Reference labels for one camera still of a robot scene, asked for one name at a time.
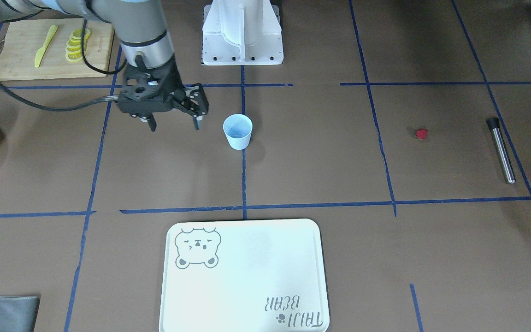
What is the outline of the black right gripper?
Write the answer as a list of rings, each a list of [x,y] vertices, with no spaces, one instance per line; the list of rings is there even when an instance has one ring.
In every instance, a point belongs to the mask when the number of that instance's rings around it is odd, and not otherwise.
[[[126,64],[123,78],[117,99],[121,112],[144,119],[155,132],[155,113],[179,110],[193,119],[195,130],[200,130],[201,119],[209,113],[209,101],[202,84],[183,84],[175,59],[146,70]]]

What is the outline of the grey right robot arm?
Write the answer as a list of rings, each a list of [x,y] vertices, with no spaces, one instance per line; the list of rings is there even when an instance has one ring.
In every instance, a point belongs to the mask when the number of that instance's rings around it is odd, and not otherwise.
[[[201,84],[187,88],[177,69],[164,10],[158,0],[0,0],[0,22],[26,19],[41,10],[55,10],[109,23],[125,56],[124,84],[114,101],[121,112],[156,130],[154,114],[179,110],[196,130],[208,114]]]

